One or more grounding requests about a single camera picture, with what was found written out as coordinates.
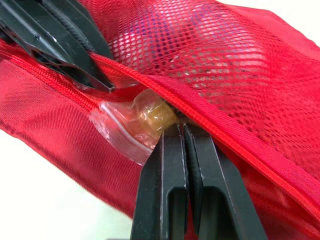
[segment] white background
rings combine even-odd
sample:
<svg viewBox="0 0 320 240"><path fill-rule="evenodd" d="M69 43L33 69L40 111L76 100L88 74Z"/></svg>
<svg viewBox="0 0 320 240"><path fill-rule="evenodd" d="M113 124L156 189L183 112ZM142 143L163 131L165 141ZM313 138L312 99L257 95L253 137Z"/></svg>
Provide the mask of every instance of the white background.
<svg viewBox="0 0 320 240"><path fill-rule="evenodd" d="M220 0L270 10L320 46L319 0ZM131 220L0 131L0 239L129 238Z"/></svg>

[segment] red bag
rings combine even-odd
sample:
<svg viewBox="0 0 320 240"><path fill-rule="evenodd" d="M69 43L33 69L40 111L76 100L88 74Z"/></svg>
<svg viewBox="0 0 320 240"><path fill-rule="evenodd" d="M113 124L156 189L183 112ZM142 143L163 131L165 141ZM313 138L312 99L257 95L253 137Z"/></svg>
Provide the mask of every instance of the red bag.
<svg viewBox="0 0 320 240"><path fill-rule="evenodd" d="M81 0L115 61L236 164L271 240L320 239L320 49L266 10L215 0ZM89 120L102 100L0 41L0 128L129 216L141 167Z"/></svg>

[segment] plastic wrapper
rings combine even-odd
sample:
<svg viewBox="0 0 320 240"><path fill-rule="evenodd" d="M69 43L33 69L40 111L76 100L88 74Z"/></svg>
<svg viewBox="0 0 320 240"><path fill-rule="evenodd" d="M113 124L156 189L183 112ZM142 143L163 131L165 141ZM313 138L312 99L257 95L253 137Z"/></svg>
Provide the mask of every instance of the plastic wrapper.
<svg viewBox="0 0 320 240"><path fill-rule="evenodd" d="M178 122L174 110L147 89L132 102L102 102L90 120L120 153L143 165L162 131Z"/></svg>

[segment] yellow object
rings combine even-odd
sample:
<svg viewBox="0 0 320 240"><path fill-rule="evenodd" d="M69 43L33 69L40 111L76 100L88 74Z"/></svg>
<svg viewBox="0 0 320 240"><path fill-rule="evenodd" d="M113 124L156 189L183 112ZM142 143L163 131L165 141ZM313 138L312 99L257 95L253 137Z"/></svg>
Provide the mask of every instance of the yellow object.
<svg viewBox="0 0 320 240"><path fill-rule="evenodd" d="M143 121L143 126L156 135L160 135L163 130L178 121L174 111L162 99L144 108L139 117Z"/></svg>

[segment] zipper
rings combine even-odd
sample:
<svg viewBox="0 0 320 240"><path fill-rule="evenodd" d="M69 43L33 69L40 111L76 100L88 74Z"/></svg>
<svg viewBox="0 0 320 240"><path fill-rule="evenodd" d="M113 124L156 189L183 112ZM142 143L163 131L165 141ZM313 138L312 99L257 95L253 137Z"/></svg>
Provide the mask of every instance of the zipper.
<svg viewBox="0 0 320 240"><path fill-rule="evenodd" d="M65 77L58 73L51 72L49 69L43 69L40 65L37 65L37 62L32 57L24 53L19 47L10 46L0 41L0 55L9 59L14 65L36 76L40 81L49 85L68 99L81 105L86 111L98 108L97 102L89 99L80 91L75 90L75 86L65 79Z"/></svg>

